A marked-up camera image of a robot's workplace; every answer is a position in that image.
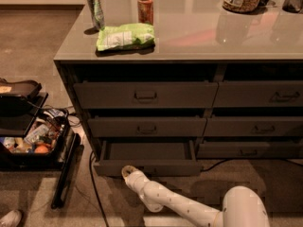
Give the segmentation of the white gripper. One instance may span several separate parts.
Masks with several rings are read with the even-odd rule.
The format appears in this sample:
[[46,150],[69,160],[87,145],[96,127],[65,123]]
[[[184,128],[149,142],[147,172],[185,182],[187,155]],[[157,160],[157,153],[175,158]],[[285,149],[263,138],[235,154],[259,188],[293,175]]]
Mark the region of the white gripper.
[[121,175],[125,178],[126,185],[135,193],[140,193],[150,181],[142,171],[134,166],[122,167]]

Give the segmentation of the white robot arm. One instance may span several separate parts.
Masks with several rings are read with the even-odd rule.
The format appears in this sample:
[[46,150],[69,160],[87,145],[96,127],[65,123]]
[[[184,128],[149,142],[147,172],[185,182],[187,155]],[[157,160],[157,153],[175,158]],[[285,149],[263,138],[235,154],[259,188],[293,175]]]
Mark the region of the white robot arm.
[[151,212],[168,207],[196,227],[270,227],[263,201],[245,186],[229,189],[220,211],[170,191],[134,166],[122,167],[121,175]]

